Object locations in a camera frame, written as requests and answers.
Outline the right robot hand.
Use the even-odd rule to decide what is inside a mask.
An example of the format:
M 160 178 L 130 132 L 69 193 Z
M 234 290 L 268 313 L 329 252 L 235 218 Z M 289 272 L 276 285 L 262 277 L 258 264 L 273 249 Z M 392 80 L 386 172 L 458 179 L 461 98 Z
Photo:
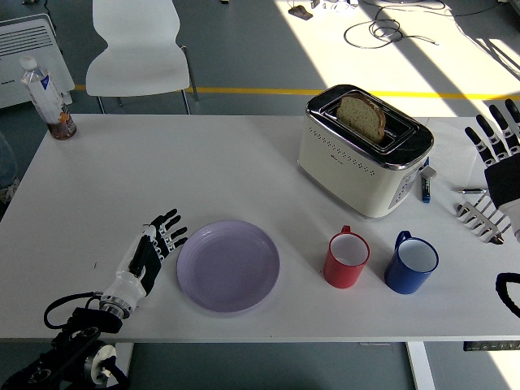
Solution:
M 513 235 L 519 238 L 519 109 L 511 99 L 505 100 L 514 125 L 511 126 L 500 108 L 491 104 L 488 109 L 498 128 L 494 128 L 481 114 L 475 116 L 485 139 L 471 127 L 465 134 L 474 144 L 486 169 L 487 191 L 494 206 L 511 223 Z

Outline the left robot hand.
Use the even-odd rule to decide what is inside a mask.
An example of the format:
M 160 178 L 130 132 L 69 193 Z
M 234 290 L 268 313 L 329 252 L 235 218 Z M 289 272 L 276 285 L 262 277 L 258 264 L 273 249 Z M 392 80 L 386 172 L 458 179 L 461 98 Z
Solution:
M 187 228 L 177 226 L 180 220 L 172 209 L 144 226 L 123 256 L 115 281 L 102 294 L 100 310 L 126 319 L 150 294 L 163 261 L 187 240 Z

